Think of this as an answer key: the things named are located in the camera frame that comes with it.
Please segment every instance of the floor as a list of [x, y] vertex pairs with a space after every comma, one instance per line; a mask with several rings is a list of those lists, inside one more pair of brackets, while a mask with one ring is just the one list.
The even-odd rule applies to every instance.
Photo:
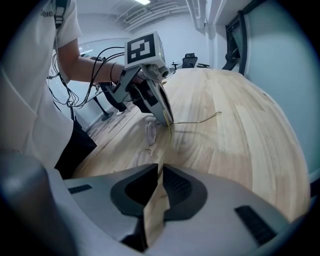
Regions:
[[93, 139], [93, 141], [98, 145], [101, 141], [101, 138], [108, 132], [111, 132], [117, 125], [130, 113], [134, 108], [137, 108], [132, 102], [125, 103], [127, 111], [121, 115], [116, 115], [118, 109], [112, 107], [108, 110], [108, 113], [113, 112], [113, 115], [105, 121], [102, 121], [101, 118], [98, 119], [90, 128], [86, 131], [87, 134]]

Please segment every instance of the ceiling light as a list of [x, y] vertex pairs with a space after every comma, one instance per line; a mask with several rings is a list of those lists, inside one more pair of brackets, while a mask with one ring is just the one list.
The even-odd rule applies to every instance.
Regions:
[[147, 5], [147, 4], [150, 4], [150, 1], [149, 0], [136, 0], [137, 2], [143, 4], [143, 5]]

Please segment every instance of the light wood surface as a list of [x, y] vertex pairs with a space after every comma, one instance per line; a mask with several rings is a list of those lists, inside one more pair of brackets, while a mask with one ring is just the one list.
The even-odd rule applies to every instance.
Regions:
[[239, 73], [208, 68], [180, 69], [164, 88], [177, 122], [222, 114], [204, 123], [173, 125], [171, 140], [168, 127], [157, 125], [149, 147], [146, 124], [156, 123], [155, 118], [134, 107], [99, 135], [97, 148], [74, 177], [167, 163], [236, 181], [290, 222], [308, 210], [310, 187], [301, 147], [269, 95]]

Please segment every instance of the black strap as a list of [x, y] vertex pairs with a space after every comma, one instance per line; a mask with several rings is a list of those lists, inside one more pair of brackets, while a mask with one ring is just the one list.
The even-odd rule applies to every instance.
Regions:
[[64, 22], [64, 15], [67, 8], [68, 0], [53, 0], [55, 1], [55, 13], [54, 13], [54, 23], [55, 29], [60, 28], [61, 24]]

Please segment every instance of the ceiling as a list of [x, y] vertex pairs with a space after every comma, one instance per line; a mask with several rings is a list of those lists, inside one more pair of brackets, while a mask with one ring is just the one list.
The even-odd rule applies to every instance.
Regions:
[[76, 0], [81, 16], [99, 15], [131, 31], [163, 16], [188, 12], [186, 0], [149, 0], [143, 5], [135, 0]]

